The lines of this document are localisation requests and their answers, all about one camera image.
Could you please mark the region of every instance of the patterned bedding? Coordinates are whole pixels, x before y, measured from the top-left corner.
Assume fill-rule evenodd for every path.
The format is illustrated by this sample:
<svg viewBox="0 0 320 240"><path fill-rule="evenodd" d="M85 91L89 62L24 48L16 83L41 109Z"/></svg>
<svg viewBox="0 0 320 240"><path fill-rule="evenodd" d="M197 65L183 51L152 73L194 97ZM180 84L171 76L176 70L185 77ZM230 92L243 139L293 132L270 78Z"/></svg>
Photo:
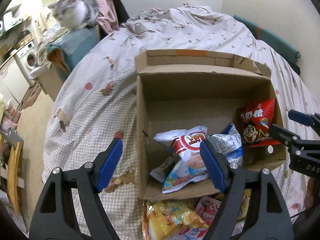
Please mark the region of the patterned bedding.
<svg viewBox="0 0 320 240"><path fill-rule="evenodd" d="M317 139L287 112L319 111L319 103L288 63L244 24L210 7L152 9L129 19L126 26L100 41L64 83L52 110L44 145L43 181L54 167L77 169L107 148L114 134L123 134L124 152L102 204L121 239L141 239L142 202L134 180L136 77L134 57L145 49L202 49L251 58L272 70L272 83L283 123L301 138ZM290 215L303 209L308 178L289 170L288 162L273 171ZM79 195L73 200L81 231L89 234Z"/></svg>

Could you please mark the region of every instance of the black cable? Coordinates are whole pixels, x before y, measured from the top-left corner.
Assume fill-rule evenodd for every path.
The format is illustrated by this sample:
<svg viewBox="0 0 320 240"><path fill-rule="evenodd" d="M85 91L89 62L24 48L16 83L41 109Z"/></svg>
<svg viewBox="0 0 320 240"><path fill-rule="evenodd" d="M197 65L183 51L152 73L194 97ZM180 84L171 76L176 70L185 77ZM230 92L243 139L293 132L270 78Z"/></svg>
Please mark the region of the black cable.
<svg viewBox="0 0 320 240"><path fill-rule="evenodd" d="M304 212L306 212L308 209L305 209L304 211L301 211L301 212L299 212L299 213L297 213L297 214L295 214L295 215L293 215L292 217L290 217L290 219L292 219L292 218L294 218L294 217L296 217L296 216L298 216L298 215L301 215L301 214L303 214Z"/></svg>

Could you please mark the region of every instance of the washing machine door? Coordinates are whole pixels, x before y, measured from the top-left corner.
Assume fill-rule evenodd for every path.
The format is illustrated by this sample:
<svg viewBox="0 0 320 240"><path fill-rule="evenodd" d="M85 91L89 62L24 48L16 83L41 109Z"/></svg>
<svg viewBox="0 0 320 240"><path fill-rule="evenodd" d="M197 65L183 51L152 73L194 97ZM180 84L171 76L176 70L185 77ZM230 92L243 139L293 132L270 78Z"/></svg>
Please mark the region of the washing machine door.
<svg viewBox="0 0 320 240"><path fill-rule="evenodd" d="M27 69L32 70L36 64L36 52L33 50L28 51L26 53L25 60Z"/></svg>

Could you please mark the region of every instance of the pink curtain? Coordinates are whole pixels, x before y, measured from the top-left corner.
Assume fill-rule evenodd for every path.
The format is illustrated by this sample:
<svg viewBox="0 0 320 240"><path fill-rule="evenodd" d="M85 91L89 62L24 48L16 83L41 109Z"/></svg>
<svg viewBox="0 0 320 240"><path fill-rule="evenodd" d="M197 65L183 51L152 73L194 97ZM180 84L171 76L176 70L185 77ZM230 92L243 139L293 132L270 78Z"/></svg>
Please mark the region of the pink curtain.
<svg viewBox="0 0 320 240"><path fill-rule="evenodd" d="M96 0L99 5L98 22L106 34L119 29L116 9L112 0Z"/></svg>

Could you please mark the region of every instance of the blue gripper pad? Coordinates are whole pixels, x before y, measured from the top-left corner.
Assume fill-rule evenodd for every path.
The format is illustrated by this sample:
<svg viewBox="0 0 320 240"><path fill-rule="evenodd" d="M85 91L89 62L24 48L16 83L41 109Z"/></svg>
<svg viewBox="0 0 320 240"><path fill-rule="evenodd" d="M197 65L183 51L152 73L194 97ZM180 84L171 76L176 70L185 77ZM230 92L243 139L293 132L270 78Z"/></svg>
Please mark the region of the blue gripper pad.
<svg viewBox="0 0 320 240"><path fill-rule="evenodd" d="M304 114L304 113L298 112L296 110L290 110L288 112L288 117L292 121L301 123L305 126L313 127L313 119L309 114Z"/></svg>
<svg viewBox="0 0 320 240"><path fill-rule="evenodd" d="M100 193L104 188L108 187L113 173L116 170L118 162L123 152L122 140L117 140L102 167L99 170L99 179L96 185L97 191Z"/></svg>
<svg viewBox="0 0 320 240"><path fill-rule="evenodd" d="M200 143L200 155L204 162L204 165L209 173L209 176L212 180L214 187L221 191L221 193L225 193L228 185L225 185L226 176L228 176L228 168L225 167L227 170L224 173L220 168L217 160L211 153L209 147L205 144L204 141Z"/></svg>

